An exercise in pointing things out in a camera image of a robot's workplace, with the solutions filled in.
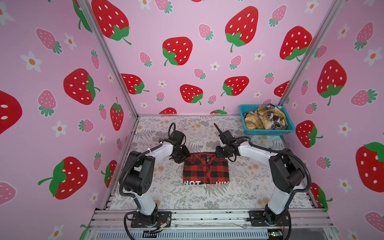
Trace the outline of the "red black plaid shirt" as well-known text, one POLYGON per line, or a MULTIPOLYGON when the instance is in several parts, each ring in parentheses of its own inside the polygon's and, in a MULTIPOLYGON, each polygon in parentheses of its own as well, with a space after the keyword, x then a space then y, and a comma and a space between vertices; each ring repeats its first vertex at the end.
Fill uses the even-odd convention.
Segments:
POLYGON ((184 185, 216 185, 230 182, 228 160, 215 153, 193 153, 184 161, 184 185))

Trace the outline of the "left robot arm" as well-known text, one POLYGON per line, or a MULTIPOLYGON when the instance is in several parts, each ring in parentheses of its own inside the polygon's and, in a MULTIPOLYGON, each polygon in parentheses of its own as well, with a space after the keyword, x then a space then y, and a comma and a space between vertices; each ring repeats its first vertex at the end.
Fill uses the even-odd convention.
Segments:
POLYGON ((134 200, 137 206, 134 223, 152 227, 158 221, 158 206, 150 193, 156 160, 170 157, 179 164, 190 156, 185 145, 173 141, 160 142, 142 153, 129 153, 119 178, 119 195, 134 200))

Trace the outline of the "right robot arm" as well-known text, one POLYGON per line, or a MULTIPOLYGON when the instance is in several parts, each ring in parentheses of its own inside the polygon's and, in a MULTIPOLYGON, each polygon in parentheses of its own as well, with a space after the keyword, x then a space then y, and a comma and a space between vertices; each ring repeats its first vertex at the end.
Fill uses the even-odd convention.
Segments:
POLYGON ((265 206, 264 221, 275 226, 287 215, 289 206, 297 193, 307 193, 312 179, 304 162, 289 149, 273 150, 251 142, 228 142, 216 147, 219 158, 246 157, 269 164, 275 185, 274 192, 265 206))

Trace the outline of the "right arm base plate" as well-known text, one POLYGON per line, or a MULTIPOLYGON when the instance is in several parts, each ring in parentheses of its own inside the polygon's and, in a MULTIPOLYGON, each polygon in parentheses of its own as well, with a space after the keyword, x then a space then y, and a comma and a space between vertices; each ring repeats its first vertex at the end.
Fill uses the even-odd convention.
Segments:
POLYGON ((288 227, 291 220, 287 211, 279 215, 268 211, 249 211, 247 222, 250 222, 253 227, 288 227))

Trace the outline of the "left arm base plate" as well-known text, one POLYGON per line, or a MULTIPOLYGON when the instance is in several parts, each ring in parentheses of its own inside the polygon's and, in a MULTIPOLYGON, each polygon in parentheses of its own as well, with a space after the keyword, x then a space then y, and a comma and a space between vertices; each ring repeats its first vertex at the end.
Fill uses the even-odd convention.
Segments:
POLYGON ((168 228, 171 226, 172 212, 154 212, 151 216, 134 213, 131 228, 168 228))

